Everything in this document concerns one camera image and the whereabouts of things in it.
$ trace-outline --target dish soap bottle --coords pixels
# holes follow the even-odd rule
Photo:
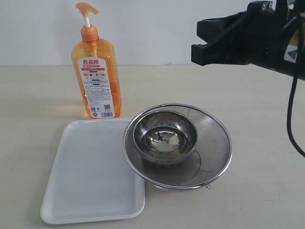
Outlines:
[[[99,38],[90,24],[88,13],[98,13],[88,3],[77,3],[76,8],[85,19],[81,29],[82,41],[72,50],[71,59],[80,85],[86,111],[90,118],[119,117],[122,107],[118,69],[114,45]]]

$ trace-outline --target metal colander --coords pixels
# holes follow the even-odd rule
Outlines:
[[[169,110],[188,117],[197,128],[195,152],[175,166],[157,166],[146,162],[133,140],[133,130],[139,117],[147,112]],[[161,104],[138,114],[127,126],[123,149],[129,165],[146,181],[161,189],[194,189],[216,180],[229,166],[232,143],[226,128],[212,115],[186,104]]]

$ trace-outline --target white tabletop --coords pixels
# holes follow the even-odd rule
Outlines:
[[[305,225],[305,158],[290,144],[286,109],[292,78],[255,66],[124,66],[122,117],[160,103],[186,103],[216,116],[234,154],[210,186],[167,192],[146,184],[133,219],[71,229],[300,229]],[[62,131],[87,119],[72,67],[0,68],[0,228],[48,228],[41,201]],[[305,83],[293,132],[305,148]]]

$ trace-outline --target white tray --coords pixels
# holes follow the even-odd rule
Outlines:
[[[83,120],[66,126],[41,206],[44,222],[127,219],[142,212],[144,180],[122,151],[130,120]]]

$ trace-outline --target stainless steel bowl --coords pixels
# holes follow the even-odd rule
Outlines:
[[[138,121],[148,113],[172,111],[187,117],[196,127],[195,150],[174,166],[156,166],[143,160],[134,141]],[[232,160],[232,141],[224,125],[208,112],[187,104],[161,104],[135,116],[125,129],[123,151],[134,171],[156,187],[165,190],[194,190],[219,178]]]
[[[194,152],[197,130],[186,116],[160,110],[139,117],[133,129],[133,140],[144,160],[157,165],[174,165]]]

